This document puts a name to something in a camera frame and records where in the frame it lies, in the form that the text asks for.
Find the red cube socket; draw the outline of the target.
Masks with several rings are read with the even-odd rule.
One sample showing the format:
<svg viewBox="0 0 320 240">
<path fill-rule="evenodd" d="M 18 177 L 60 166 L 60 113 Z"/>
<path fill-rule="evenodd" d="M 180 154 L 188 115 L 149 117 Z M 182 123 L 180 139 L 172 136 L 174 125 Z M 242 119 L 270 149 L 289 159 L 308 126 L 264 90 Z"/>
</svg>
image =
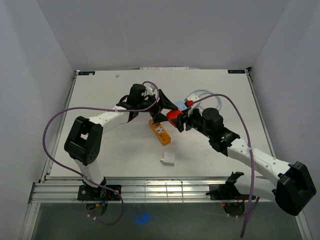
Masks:
<svg viewBox="0 0 320 240">
<path fill-rule="evenodd" d="M 172 109 L 170 110 L 167 114 L 166 114 L 166 117 L 167 117 L 167 120 L 175 127 L 177 128 L 178 127 L 178 117 L 180 115 L 182 115 L 183 112 L 179 109 Z"/>
</svg>

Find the light blue round socket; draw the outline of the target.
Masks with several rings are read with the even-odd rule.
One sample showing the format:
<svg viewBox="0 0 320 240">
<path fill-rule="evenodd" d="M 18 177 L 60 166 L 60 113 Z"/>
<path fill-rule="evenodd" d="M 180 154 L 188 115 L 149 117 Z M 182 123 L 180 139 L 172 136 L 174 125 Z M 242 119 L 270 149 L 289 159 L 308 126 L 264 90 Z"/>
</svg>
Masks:
<svg viewBox="0 0 320 240">
<path fill-rule="evenodd" d="M 180 111 L 185 111 L 188 109 L 188 106 L 185 104 L 185 102 L 183 100 L 178 100 L 178 101 L 174 102 L 174 104 L 177 106 L 177 108 Z"/>
</svg>

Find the orange power strip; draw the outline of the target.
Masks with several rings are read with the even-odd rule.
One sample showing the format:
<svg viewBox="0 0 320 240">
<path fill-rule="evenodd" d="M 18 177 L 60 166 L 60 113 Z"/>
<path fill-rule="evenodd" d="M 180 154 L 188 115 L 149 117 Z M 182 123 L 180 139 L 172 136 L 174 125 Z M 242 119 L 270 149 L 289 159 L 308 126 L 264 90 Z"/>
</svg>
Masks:
<svg viewBox="0 0 320 240">
<path fill-rule="evenodd" d="M 153 119 L 150 119 L 148 125 L 163 146 L 171 143 L 172 139 L 161 123 L 154 123 Z"/>
</svg>

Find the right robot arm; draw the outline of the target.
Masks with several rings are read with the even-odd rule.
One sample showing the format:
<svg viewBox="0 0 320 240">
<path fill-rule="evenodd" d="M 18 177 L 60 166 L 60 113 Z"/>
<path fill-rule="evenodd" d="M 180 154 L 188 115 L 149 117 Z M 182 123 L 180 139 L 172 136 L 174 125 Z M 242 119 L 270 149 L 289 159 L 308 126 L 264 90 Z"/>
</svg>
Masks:
<svg viewBox="0 0 320 240">
<path fill-rule="evenodd" d="M 172 109 L 167 114 L 153 113 L 151 117 L 155 124 L 170 122 L 179 132 L 198 131 L 209 139 L 216 152 L 254 167 L 264 177 L 250 190 L 251 184 L 245 183 L 244 173 L 233 172 L 225 183 L 209 187 L 207 195 L 212 200 L 234 200 L 239 196 L 253 195 L 274 201 L 287 214 L 297 216 L 317 193 L 303 163 L 291 164 L 249 147 L 237 133 L 224 126 L 223 117 L 215 108 L 203 111 L 195 108 L 191 114 L 187 110 Z"/>
</svg>

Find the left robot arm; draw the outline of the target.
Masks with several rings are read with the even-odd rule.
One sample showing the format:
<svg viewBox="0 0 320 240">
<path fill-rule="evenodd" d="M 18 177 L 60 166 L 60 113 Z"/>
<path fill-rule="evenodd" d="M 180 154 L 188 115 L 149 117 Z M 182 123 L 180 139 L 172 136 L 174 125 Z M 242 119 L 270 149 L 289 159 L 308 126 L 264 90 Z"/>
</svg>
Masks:
<svg viewBox="0 0 320 240">
<path fill-rule="evenodd" d="M 111 111 L 89 118 L 79 116 L 74 120 L 64 150 L 77 163 L 80 173 L 84 175 L 84 184 L 89 186 L 88 193 L 95 200 L 106 195 L 106 180 L 96 161 L 103 135 L 132 121 L 139 112 L 149 113 L 155 123 L 165 122 L 168 118 L 161 113 L 163 109 L 177 110 L 178 107 L 162 90 L 135 83 L 129 94 L 122 97 Z"/>
</svg>

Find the white charger adapter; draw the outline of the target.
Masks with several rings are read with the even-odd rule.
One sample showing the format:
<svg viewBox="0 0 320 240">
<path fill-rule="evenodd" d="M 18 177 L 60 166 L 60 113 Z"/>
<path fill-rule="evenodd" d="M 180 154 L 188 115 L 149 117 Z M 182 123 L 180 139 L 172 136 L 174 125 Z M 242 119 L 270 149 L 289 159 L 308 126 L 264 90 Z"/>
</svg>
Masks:
<svg viewBox="0 0 320 240">
<path fill-rule="evenodd" d="M 176 155 L 172 152 L 165 152 L 163 158 L 159 160 L 164 166 L 175 166 Z"/>
</svg>

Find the black corner label left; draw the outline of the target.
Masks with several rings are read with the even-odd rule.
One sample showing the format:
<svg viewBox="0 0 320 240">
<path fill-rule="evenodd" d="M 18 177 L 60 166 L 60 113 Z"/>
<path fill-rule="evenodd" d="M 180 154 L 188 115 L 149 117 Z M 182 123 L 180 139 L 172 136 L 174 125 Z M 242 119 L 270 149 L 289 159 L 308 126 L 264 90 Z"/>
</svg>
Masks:
<svg viewBox="0 0 320 240">
<path fill-rule="evenodd" d="M 77 73 L 78 76 L 94 76 L 95 75 L 95 71 L 79 71 Z"/>
</svg>

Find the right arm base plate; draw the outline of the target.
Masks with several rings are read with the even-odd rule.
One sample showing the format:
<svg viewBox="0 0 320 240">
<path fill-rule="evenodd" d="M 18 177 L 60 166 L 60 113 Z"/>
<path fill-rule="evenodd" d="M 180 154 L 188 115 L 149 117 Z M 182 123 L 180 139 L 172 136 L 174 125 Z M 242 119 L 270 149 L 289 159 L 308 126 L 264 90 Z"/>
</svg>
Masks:
<svg viewBox="0 0 320 240">
<path fill-rule="evenodd" d="M 233 184 L 210 184 L 206 193 L 211 200 L 248 200 L 249 194 L 240 193 Z"/>
</svg>

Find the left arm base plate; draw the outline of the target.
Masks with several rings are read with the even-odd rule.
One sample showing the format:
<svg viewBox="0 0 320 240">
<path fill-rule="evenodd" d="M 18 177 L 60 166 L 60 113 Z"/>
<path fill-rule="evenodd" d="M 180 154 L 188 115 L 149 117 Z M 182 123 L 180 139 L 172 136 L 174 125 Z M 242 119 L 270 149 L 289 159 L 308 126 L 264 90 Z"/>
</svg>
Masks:
<svg viewBox="0 0 320 240">
<path fill-rule="evenodd" d="M 105 188 L 94 188 L 87 185 L 81 185 L 77 194 L 78 201 L 119 201 L 120 197 L 113 191 Z"/>
</svg>

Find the aluminium front rail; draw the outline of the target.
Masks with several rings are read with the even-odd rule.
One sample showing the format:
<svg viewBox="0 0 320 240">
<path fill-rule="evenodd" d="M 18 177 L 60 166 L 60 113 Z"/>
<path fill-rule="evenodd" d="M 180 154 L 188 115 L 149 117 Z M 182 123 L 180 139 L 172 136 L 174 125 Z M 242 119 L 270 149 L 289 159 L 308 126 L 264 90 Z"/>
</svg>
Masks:
<svg viewBox="0 0 320 240">
<path fill-rule="evenodd" d="M 105 200 L 126 204 L 139 203 L 209 203 L 241 202 L 249 199 L 249 188 L 237 181 L 236 194 L 225 195 L 220 190 L 225 187 L 224 180 L 216 179 L 165 179 L 165 180 L 110 180 L 110 188 L 116 192 L 108 193 Z M 30 203 L 95 203 L 83 183 L 77 180 L 35 183 L 29 197 Z"/>
</svg>

